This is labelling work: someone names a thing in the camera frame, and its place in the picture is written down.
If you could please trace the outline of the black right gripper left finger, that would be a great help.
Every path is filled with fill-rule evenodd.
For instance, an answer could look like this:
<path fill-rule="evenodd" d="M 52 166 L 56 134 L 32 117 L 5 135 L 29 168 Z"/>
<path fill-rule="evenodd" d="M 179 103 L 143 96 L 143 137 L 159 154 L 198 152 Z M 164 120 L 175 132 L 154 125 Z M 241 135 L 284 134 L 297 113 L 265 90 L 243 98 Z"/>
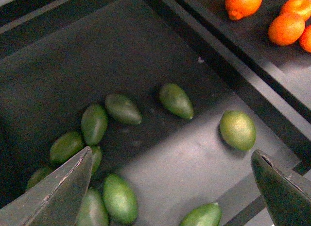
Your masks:
<path fill-rule="evenodd" d="M 2 226 L 73 226 L 88 189 L 92 150 L 85 147 L 63 165 L 1 208 Z"/>

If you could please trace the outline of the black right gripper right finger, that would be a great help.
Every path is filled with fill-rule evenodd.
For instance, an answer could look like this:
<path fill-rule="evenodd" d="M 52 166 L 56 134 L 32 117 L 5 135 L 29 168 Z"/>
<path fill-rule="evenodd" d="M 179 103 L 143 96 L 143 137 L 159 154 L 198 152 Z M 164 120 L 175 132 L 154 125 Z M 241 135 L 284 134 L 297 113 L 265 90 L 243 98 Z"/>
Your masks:
<path fill-rule="evenodd" d="M 251 155 L 258 190 L 276 226 L 311 224 L 311 181 L 261 150 Z"/>

